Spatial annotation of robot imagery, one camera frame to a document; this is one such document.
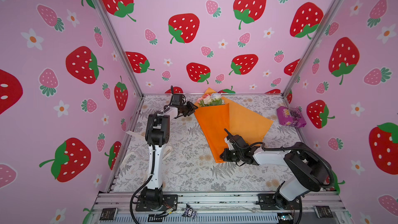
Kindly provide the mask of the white blue fake rose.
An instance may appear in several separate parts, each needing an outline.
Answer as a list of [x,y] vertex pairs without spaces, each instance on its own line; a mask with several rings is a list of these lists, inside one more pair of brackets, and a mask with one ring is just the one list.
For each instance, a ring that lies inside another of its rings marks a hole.
[[210,102],[211,106],[224,105],[224,100],[222,99],[222,95],[220,93],[213,93],[210,96],[210,99],[211,99]]

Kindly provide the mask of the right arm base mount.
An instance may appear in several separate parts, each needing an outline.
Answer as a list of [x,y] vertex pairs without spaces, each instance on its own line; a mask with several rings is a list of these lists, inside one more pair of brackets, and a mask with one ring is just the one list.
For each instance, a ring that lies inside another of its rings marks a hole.
[[258,194],[256,205],[259,205],[261,210],[270,211],[300,210],[302,208],[301,200],[298,198],[288,201],[280,194]]

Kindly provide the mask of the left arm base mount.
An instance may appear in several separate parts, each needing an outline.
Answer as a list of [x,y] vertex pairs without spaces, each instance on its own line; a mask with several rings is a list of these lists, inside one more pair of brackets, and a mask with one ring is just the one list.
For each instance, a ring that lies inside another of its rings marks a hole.
[[149,189],[144,187],[138,197],[135,210],[138,212],[156,212],[175,209],[178,195],[163,194],[162,188]]

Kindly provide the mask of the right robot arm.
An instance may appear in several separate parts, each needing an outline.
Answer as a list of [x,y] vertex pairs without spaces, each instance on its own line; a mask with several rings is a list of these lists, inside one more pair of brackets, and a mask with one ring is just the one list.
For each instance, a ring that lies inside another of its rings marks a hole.
[[331,165],[306,144],[297,142],[291,147],[266,148],[264,143],[249,145],[240,135],[232,135],[227,129],[225,132],[228,148],[220,155],[224,162],[234,162],[239,167],[273,164],[288,167],[293,173],[267,200],[259,200],[258,205],[286,209],[309,192],[334,187]]

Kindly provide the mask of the orange wrapping paper sheet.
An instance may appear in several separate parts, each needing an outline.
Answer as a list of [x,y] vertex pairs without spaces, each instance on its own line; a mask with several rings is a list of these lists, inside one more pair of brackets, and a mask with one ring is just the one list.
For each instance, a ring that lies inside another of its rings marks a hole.
[[219,106],[200,106],[198,102],[195,103],[199,108],[194,113],[216,163],[223,163],[220,155],[228,148],[224,141],[228,135],[225,129],[232,135],[240,135],[251,145],[262,142],[273,124],[272,120],[232,100],[225,97],[221,99],[225,103]]

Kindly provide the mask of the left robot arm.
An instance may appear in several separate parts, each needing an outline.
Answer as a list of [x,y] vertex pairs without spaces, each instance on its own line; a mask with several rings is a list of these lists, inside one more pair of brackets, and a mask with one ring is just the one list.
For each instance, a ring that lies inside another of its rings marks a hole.
[[170,121],[192,115],[198,107],[186,100],[184,94],[175,93],[171,87],[171,99],[163,110],[148,116],[145,140],[149,148],[148,178],[133,193],[129,208],[134,223],[133,205],[160,209],[163,206],[162,165],[166,144],[170,139]]

